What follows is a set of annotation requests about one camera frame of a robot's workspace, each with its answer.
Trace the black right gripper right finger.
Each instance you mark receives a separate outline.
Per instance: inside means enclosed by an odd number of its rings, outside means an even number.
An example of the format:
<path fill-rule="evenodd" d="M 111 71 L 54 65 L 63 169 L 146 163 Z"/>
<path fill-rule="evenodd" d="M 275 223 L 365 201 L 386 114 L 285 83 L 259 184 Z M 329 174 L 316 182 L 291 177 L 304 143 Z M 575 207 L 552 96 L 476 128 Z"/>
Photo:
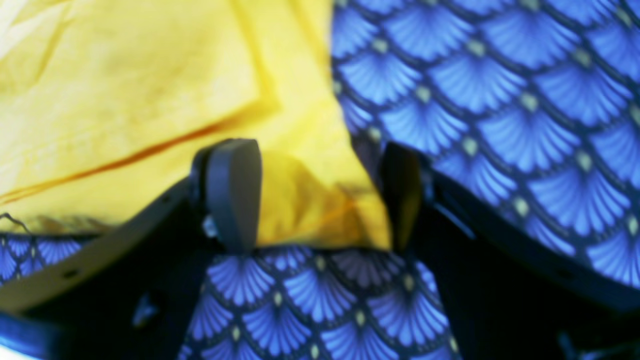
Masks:
<path fill-rule="evenodd" d="M 637 360 L 639 291 L 538 243 L 417 150 L 386 145 L 393 251 L 433 273 L 466 360 Z"/>

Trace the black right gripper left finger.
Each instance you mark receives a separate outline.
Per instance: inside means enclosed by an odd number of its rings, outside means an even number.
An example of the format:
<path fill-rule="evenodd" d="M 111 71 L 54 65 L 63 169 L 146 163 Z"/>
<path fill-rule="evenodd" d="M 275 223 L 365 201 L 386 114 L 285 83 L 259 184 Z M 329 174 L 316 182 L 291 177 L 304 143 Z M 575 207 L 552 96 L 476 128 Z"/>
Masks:
<path fill-rule="evenodd" d="M 174 360 L 215 255 L 258 244 L 258 141 L 199 150 L 190 174 L 115 230 L 1 289 L 3 360 Z"/>

